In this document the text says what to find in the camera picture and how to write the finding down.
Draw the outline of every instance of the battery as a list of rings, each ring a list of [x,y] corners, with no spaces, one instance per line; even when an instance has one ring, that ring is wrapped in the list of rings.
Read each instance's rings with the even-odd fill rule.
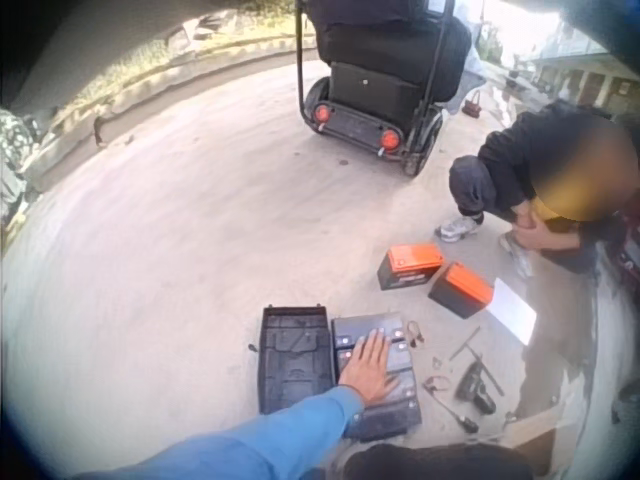
[[[394,245],[382,259],[378,281],[382,290],[427,283],[443,265],[437,245]]]
[[[385,336],[391,338],[387,374],[398,381],[398,386],[381,402],[367,407],[364,412],[351,419],[345,437],[369,442],[401,435],[409,428],[420,425],[422,416],[417,383],[400,313],[336,318],[331,324],[336,383],[351,360],[358,339],[367,337],[372,330],[383,330]]]
[[[429,297],[462,318],[485,308],[493,287],[464,265],[454,262],[434,282]]]
[[[349,360],[351,360],[351,354],[353,349],[342,349],[336,351],[336,367],[339,374],[347,366]],[[396,342],[391,344],[389,348],[389,359],[387,360],[387,373],[393,374],[400,370],[406,370],[413,367],[411,362],[411,354],[409,353],[409,345],[407,342]]]
[[[382,329],[385,336],[391,338],[391,341],[404,340],[402,316],[399,312],[336,318],[331,323],[333,325],[334,348],[336,349],[353,349],[358,338],[367,337],[374,329]]]
[[[422,423],[416,397],[389,405],[369,407],[355,415],[344,433],[346,438],[373,442],[407,433]]]

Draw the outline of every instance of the blue sleeve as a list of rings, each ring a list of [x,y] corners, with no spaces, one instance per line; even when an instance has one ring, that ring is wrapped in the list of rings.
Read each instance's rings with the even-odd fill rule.
[[[297,480],[363,408],[353,390],[336,387],[232,430],[187,439],[138,465],[75,480]]]

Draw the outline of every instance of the building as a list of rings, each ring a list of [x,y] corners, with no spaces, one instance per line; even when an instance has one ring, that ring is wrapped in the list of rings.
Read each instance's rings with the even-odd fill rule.
[[[640,76],[566,23],[528,60],[536,65],[534,83],[552,98],[614,114],[640,112]]]

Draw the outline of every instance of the seat backrest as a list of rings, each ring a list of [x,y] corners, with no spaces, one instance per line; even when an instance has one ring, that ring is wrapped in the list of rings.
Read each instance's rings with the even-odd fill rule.
[[[428,22],[334,25],[317,31],[318,53],[329,65],[346,63],[392,75],[424,91],[434,68],[438,33],[439,27]],[[434,101],[447,102],[456,94],[470,48],[471,33],[460,20],[451,19],[434,79]]]
[[[316,29],[328,25],[378,25],[416,19],[423,0],[307,0]]]

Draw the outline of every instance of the white paper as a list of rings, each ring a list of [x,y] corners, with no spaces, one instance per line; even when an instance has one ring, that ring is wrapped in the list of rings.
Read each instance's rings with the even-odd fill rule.
[[[529,345],[538,314],[499,278],[493,289],[493,300],[487,310],[509,329],[518,340]]]

